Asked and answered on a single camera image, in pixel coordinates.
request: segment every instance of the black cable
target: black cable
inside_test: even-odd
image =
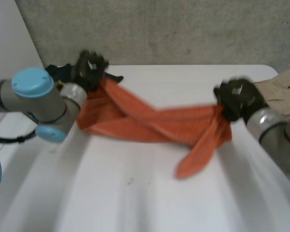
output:
[[[28,139],[34,138],[36,136],[35,129],[25,136],[18,136],[17,138],[0,138],[0,144],[13,144],[13,143],[23,143]]]

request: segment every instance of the gray wall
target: gray wall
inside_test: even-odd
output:
[[[290,68],[290,0],[16,0],[44,65],[81,48],[112,64]]]

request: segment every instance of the orange cloth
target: orange cloth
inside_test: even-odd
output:
[[[103,78],[90,92],[78,119],[78,127],[90,134],[141,142],[177,142],[192,148],[179,163],[176,177],[201,171],[216,147],[232,139],[230,123],[221,105],[157,110]]]

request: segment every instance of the table surface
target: table surface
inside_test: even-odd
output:
[[[277,72],[264,65],[111,66],[122,86],[156,107],[213,103],[223,79],[254,81]],[[20,113],[0,136],[35,127]],[[0,145],[0,232],[285,232],[290,183],[247,132],[216,150],[204,171],[185,180],[174,170],[189,149],[83,134],[73,126],[54,145],[34,138]]]

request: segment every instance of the beige cloth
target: beige cloth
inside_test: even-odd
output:
[[[290,70],[276,77],[255,82],[270,107],[277,109],[290,119]]]

